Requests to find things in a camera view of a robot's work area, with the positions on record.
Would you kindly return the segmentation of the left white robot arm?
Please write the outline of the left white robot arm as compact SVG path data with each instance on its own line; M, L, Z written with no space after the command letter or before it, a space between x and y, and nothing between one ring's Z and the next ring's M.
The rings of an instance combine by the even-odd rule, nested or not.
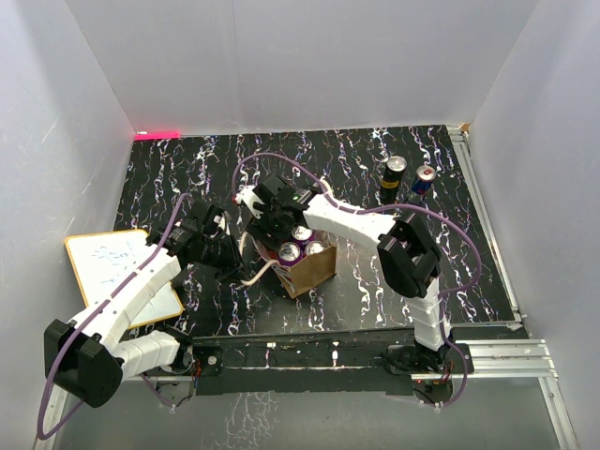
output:
M69 321L54 320L43 335L46 384L65 389L90 407L105 404L122 381L150 369L188 371L194 352L179 337L155 331L123 341L144 308L191 264L216 270L221 279L243 279L246 267L227 215L197 200L183 217L172 215L163 228L146 236L134 250L127 270L114 287L87 300Z

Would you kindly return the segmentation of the purple fanta can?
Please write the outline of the purple fanta can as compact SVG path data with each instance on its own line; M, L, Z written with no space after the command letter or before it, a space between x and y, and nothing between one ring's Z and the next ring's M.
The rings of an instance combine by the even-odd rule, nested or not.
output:
M298 225L292 230L292 240L301 246L304 246L314 239L314 233L310 228Z
M278 262L285 267L292 267L299 263L304 257L301 247L294 242L285 242L277 251Z

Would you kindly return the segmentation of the blue red bull can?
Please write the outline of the blue red bull can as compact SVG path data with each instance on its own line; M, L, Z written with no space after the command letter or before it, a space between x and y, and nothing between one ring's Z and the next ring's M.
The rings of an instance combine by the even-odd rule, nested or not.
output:
M419 204L423 201L431 189L435 178L436 171L432 167L428 165L418 167L407 195L407 202Z

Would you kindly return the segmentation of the black yellow tall can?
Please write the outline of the black yellow tall can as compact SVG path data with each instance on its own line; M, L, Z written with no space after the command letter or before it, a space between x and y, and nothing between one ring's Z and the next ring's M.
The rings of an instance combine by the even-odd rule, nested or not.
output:
M404 157L393 156L385 162L380 187L382 204L391 204L397 200L401 179L406 169L407 161Z

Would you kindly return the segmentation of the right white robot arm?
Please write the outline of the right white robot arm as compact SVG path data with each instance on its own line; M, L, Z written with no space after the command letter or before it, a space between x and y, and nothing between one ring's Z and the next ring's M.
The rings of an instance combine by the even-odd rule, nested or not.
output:
M376 253L384 281L404 298L412 315L414 342L387 356L388 365L406 372L437 372L450 363L452 353L444 341L452 327L439 297L442 254L420 217L366 213L336 201L324 181L296 188L276 174L236 189L233 199L251 214L247 231L271 250L302 225Z

